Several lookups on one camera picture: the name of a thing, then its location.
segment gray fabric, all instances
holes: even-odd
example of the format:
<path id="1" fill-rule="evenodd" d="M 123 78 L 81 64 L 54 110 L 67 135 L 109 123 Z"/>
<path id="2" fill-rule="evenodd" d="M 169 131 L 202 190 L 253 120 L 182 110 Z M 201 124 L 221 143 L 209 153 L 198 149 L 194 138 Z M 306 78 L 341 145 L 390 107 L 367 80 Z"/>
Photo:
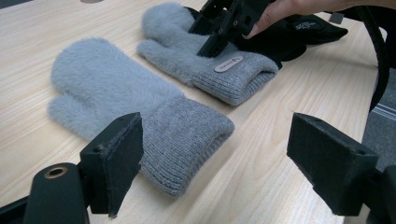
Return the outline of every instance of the gray fabric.
<path id="1" fill-rule="evenodd" d="M 269 58 L 238 50 L 229 44 L 216 58 L 197 56 L 208 36 L 189 34 L 194 19 L 177 3 L 165 3 L 147 10 L 142 29 L 149 40 L 141 42 L 138 53 L 169 76 L 206 91 L 230 105 L 240 105 L 272 79 L 278 67 Z M 242 57 L 225 72 L 219 65 Z"/>
<path id="2" fill-rule="evenodd" d="M 232 134 L 233 123 L 132 61 L 104 39 L 82 40 L 55 60 L 51 81 L 63 95 L 49 116 L 91 141 L 113 119 L 140 112 L 144 175 L 164 192 L 185 192 L 198 169 Z"/>

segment fuzzy mitten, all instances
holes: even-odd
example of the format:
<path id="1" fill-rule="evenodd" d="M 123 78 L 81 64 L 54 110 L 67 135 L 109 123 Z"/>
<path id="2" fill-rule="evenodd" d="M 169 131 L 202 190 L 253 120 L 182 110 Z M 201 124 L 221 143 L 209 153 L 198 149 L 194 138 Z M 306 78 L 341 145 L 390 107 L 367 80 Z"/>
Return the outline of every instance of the fuzzy mitten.
<path id="1" fill-rule="evenodd" d="M 230 105 L 244 103 L 276 75 L 274 61 L 233 44 L 216 58 L 197 56 L 208 35 L 189 34 L 193 23 L 189 10 L 177 3 L 148 9 L 142 19 L 148 40 L 139 44 L 138 53 L 169 76 Z"/>
<path id="2" fill-rule="evenodd" d="M 65 49 L 51 73 L 63 95 L 49 115 L 92 140 L 113 119 L 140 112 L 142 172 L 164 192 L 179 196 L 204 162 L 233 133 L 219 112 L 184 97 L 104 39 L 82 40 Z"/>

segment light wood surface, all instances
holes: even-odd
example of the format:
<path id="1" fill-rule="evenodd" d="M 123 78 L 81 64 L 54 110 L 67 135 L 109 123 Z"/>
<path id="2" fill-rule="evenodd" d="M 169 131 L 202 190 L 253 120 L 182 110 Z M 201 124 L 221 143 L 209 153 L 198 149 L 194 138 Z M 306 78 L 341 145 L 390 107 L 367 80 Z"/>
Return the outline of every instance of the light wood surface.
<path id="1" fill-rule="evenodd" d="M 28 195 L 41 169 L 79 162 L 87 142 L 47 115 L 58 94 L 50 85 L 50 69 L 61 50 L 101 36 L 191 99 L 228 116 L 236 129 L 184 196 L 169 198 L 138 175 L 118 217 L 90 215 L 91 223 L 342 223 L 286 156 L 286 147 L 293 112 L 362 139 L 377 73 L 364 25 L 344 20 L 347 36 L 284 63 L 254 97 L 232 107 L 164 76 L 136 54 L 142 13 L 161 2 L 35 0 L 0 9 L 0 206 Z M 205 1 L 177 2 L 200 9 Z"/>

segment screw hole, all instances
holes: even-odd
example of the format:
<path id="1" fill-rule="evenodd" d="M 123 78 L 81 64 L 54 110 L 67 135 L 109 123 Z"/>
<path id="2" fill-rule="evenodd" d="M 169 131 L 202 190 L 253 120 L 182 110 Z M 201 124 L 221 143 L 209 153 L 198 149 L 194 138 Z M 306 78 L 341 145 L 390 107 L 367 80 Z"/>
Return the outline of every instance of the screw hole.
<path id="1" fill-rule="evenodd" d="M 97 152 L 102 152 L 103 150 L 99 147 L 96 147 L 92 151 L 97 153 Z"/>
<path id="2" fill-rule="evenodd" d="M 361 154 L 361 155 L 366 155 L 366 152 L 363 151 L 363 150 L 357 150 L 356 152 L 358 152 L 358 153 Z"/>
<path id="3" fill-rule="evenodd" d="M 47 179 L 53 179 L 53 178 L 57 178 L 61 175 L 66 174 L 66 172 L 67 172 L 67 168 L 64 166 L 55 167 L 55 168 L 48 170 L 44 174 L 44 177 L 46 177 Z"/>

